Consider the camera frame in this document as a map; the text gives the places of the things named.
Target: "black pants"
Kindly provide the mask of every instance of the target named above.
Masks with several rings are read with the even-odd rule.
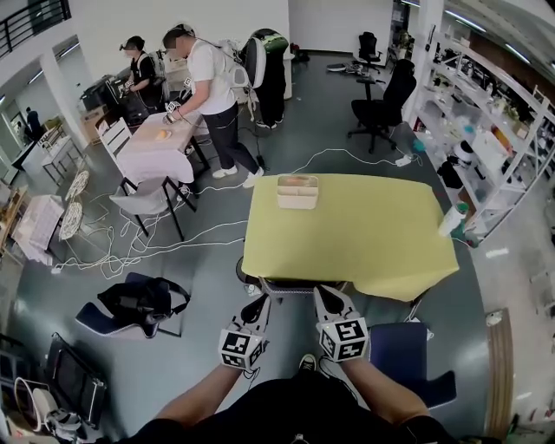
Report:
[[[249,150],[238,140],[239,106],[235,104],[218,114],[203,114],[212,144],[219,156],[219,164],[225,170],[233,168],[235,162],[241,164],[251,173],[258,171],[258,164]]]
[[[272,126],[284,115],[285,68],[283,53],[266,56],[266,71],[262,85],[256,88],[263,122]]]

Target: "black bag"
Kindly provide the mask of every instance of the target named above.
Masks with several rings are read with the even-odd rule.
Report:
[[[172,308],[170,291],[179,293],[185,303]],[[152,277],[141,282],[112,285],[98,295],[99,300],[124,325],[155,325],[180,313],[191,297],[179,285],[163,277]]]

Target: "black office chair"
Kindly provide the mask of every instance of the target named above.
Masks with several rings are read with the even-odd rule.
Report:
[[[373,65],[372,63],[379,62],[382,58],[382,52],[378,51],[378,54],[375,54],[375,44],[377,43],[378,39],[375,38],[374,34],[371,32],[363,32],[358,37],[358,41],[361,44],[361,48],[358,50],[358,56],[362,60],[358,60],[359,62],[368,65],[369,68],[376,70],[378,73],[380,70]]]
[[[416,79],[413,77],[415,66],[410,60],[400,60],[395,65],[391,75],[388,88],[383,93],[383,100],[373,101],[370,96],[370,79],[359,79],[357,82],[364,83],[366,88],[366,100],[352,101],[351,107],[358,119],[358,128],[347,133],[347,137],[353,134],[371,134],[369,152],[374,152],[375,138],[387,140],[391,149],[396,144],[389,138],[389,127],[396,127],[402,122],[402,107],[416,88]]]

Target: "grey floor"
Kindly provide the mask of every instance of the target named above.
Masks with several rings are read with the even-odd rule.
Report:
[[[400,157],[399,153],[391,152],[380,143],[374,154],[368,154],[369,137],[366,135],[346,139],[346,132],[356,125],[350,101],[363,98],[364,89],[352,77],[325,71],[326,64],[340,60],[341,56],[313,55],[309,63],[294,66],[294,95],[286,104],[284,123],[271,133],[262,132],[259,142],[270,168],[268,174],[288,173],[325,148],[348,148],[367,161]],[[379,88],[373,89],[376,98],[380,94]],[[252,127],[246,113],[240,120],[241,126]],[[240,138],[255,153],[256,143],[252,135],[241,130]],[[214,155],[212,147],[206,147],[206,152],[209,156]],[[425,156],[423,159],[424,166],[416,163],[402,168],[387,164],[368,166],[352,160],[346,153],[334,152],[316,157],[304,171],[373,174],[424,181],[434,188],[446,210],[447,196],[428,159]],[[91,194],[111,193],[121,178],[102,147],[89,149],[88,163],[93,171],[88,188]],[[217,166],[216,159],[211,163]],[[245,175],[245,170],[241,169],[238,177],[217,182],[205,175],[199,185],[201,188],[237,185]],[[36,192],[48,193],[48,186],[37,185],[39,182],[34,182]],[[179,211],[186,238],[217,224],[246,220],[250,202],[251,190],[206,191],[198,201],[196,213],[186,207]],[[110,205],[107,198],[102,198],[102,203]],[[125,238],[120,238],[124,221],[116,208],[109,208],[111,214],[104,224],[114,227],[113,254],[124,257],[132,234],[130,231]],[[90,206],[89,211],[97,210]],[[234,240],[245,235],[245,228],[246,224],[219,228],[197,241]],[[92,239],[98,245],[108,246],[105,232],[93,234]],[[162,220],[152,245],[172,245],[177,241],[171,219]],[[57,247],[62,254],[63,245]],[[454,247],[460,270],[430,290],[417,316],[435,334],[428,343],[428,376],[433,378],[450,369],[455,371],[458,397],[456,401],[434,409],[433,415],[458,438],[482,432],[488,348],[483,305],[472,260],[464,245],[457,243]],[[95,261],[101,256],[99,251],[82,242],[75,242],[74,248],[83,261]],[[38,356],[48,351],[50,336],[55,331],[73,343],[108,379],[109,399],[103,414],[106,430],[116,435],[132,434],[152,419],[166,402],[189,389],[217,365],[219,332],[230,322],[236,310],[248,301],[243,285],[235,277],[235,264],[242,256],[242,250],[242,242],[228,246],[181,248],[143,259],[124,270],[122,276],[109,281],[102,276],[99,267],[86,271],[66,267],[61,274],[52,275],[50,269],[28,263],[19,286],[10,333],[25,341]],[[79,309],[86,302],[94,301],[96,295],[110,285],[123,281],[129,271],[162,276],[190,291],[192,301],[184,312],[181,339],[162,335],[140,342],[106,339],[94,336],[76,324],[75,314]],[[402,321],[409,311],[406,304],[384,298],[364,295],[354,295],[353,298],[357,308],[366,314],[369,325]],[[178,322],[179,319],[172,319],[167,328],[178,329]],[[273,304],[266,331],[271,343],[259,361],[261,372],[255,384],[293,375],[304,353],[318,352],[315,323],[313,303],[309,298],[286,299],[281,305]],[[334,371],[340,375],[337,367]],[[247,386],[248,381],[240,380],[223,407],[237,400]]]

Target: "shelving unit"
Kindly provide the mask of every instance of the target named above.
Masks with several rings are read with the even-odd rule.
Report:
[[[440,44],[441,49],[451,49],[457,56],[439,64],[430,63],[429,66],[432,71],[430,83],[436,73],[447,80],[447,87],[432,86],[423,82],[417,90],[414,113],[426,128],[425,133],[417,135],[424,143],[432,164],[437,169],[447,160],[447,156],[451,155],[453,146],[463,140],[472,147],[475,141],[479,143],[476,140],[477,134],[482,134],[482,137],[488,135],[491,138],[491,134],[484,133],[492,131],[493,127],[498,128],[512,148],[511,153],[504,148],[500,153],[497,145],[501,147],[501,142],[497,142],[496,139],[493,139],[495,143],[491,145],[491,149],[496,149],[497,153],[487,151],[490,145],[486,145],[485,152],[484,146],[478,145],[476,160],[469,168],[454,166],[462,188],[454,190],[446,187],[447,195],[454,204],[460,199],[460,193],[466,191],[464,197],[470,200],[468,203],[471,204],[471,208],[474,206],[475,210],[472,209],[471,216],[465,224],[465,231],[472,231],[484,239],[519,205],[543,173],[555,173],[555,144],[552,144],[550,149],[540,149],[538,144],[539,135],[545,134],[547,124],[555,124],[555,114],[547,98],[536,92],[534,95],[530,94],[509,74],[482,55],[456,41],[440,36],[437,36],[435,41]],[[506,114],[496,113],[493,99],[487,91],[460,70],[463,58],[470,59],[474,64],[489,71],[498,82],[505,83],[532,109],[533,122],[524,139],[513,131],[516,122]],[[446,65],[453,61],[456,68]],[[507,157],[510,165],[503,170],[501,165],[499,168],[490,169],[487,166],[491,166],[491,158],[494,155],[501,160]]]

